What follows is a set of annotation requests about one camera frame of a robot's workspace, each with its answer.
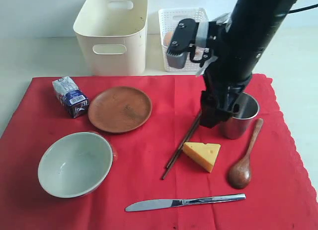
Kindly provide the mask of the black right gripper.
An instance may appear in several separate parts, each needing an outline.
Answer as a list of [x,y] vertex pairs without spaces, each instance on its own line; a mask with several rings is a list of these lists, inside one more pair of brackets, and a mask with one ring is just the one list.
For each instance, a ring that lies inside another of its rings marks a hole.
[[201,93],[200,125],[207,128],[225,122],[239,113],[237,99],[252,78],[252,74],[249,74],[242,80],[231,81],[228,80],[231,75],[221,77],[218,71],[219,65],[211,63],[203,73],[206,90]]

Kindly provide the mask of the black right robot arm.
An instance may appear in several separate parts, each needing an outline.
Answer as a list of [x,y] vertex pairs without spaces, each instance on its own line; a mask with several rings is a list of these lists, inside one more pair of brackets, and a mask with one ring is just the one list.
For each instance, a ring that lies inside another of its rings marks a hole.
[[250,109],[242,99],[252,71],[297,0],[238,0],[226,24],[209,39],[200,125],[212,128]]

